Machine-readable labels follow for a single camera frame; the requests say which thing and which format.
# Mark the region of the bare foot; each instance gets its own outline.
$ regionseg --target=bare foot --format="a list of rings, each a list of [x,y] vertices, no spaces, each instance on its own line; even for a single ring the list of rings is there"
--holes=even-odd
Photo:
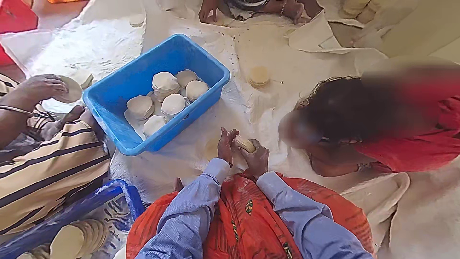
[[[318,4],[316,0],[298,0],[299,3],[304,4],[305,11],[308,16],[314,18],[316,15],[321,12],[322,7]]]
[[[294,24],[299,22],[302,13],[304,12],[304,4],[298,3],[295,0],[287,0],[284,5],[283,15],[292,19]]]
[[[85,111],[85,108],[81,105],[75,106],[69,113],[67,113],[64,118],[55,121],[55,122],[48,122],[45,124],[43,129],[40,132],[40,135],[45,139],[46,141],[52,139],[54,135],[58,132],[60,132],[63,128],[64,125],[67,122],[71,122],[74,120],[77,120],[80,118],[82,113]]]

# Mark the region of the orange patterned cloth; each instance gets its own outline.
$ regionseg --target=orange patterned cloth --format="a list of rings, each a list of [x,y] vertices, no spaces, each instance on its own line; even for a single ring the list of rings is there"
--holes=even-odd
[[[375,255],[371,229],[362,209],[324,186],[279,175],[294,190],[329,206],[334,221],[353,233],[364,249]],[[203,258],[301,259],[288,228],[273,211],[264,193],[249,179],[245,174],[237,174],[233,181],[222,184],[214,218],[203,244]],[[156,235],[160,218],[177,194],[162,196],[135,220],[126,244],[127,259],[134,259]]]

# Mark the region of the wrist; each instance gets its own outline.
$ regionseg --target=wrist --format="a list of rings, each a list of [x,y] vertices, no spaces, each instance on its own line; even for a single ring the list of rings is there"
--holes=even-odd
[[[16,89],[3,96],[0,104],[32,112],[40,101],[22,89]]]

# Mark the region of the red garment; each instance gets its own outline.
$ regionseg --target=red garment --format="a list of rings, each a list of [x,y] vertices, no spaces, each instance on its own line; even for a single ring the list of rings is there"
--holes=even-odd
[[[374,254],[372,232],[362,209],[316,183],[298,178],[282,179],[294,190],[329,206],[334,221],[353,233],[364,249]],[[134,221],[126,243],[127,259],[134,259],[156,235],[158,222],[176,195],[177,192],[162,196]],[[248,176],[237,174],[232,181],[224,182],[203,243],[203,258],[301,259],[292,234],[272,206]]]
[[[404,88],[401,96],[425,108],[428,115],[439,117],[442,129],[434,129],[423,135],[410,138],[385,138],[372,143],[361,143],[354,148],[378,162],[372,163],[385,172],[417,172],[438,169],[460,154],[460,139],[454,138],[460,132],[460,78],[436,77],[416,82]],[[431,109],[426,104],[434,104]]]

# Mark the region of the bangle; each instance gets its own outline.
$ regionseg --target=bangle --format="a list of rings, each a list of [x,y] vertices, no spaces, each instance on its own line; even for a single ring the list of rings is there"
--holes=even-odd
[[[35,113],[33,113],[33,112],[28,112],[28,111],[23,110],[23,109],[11,107],[11,106],[6,106],[6,105],[0,105],[0,109],[2,109],[2,110],[8,110],[8,111],[13,111],[13,112],[20,112],[20,113],[26,114],[26,115],[29,116],[29,117],[41,117],[40,114],[35,114]]]

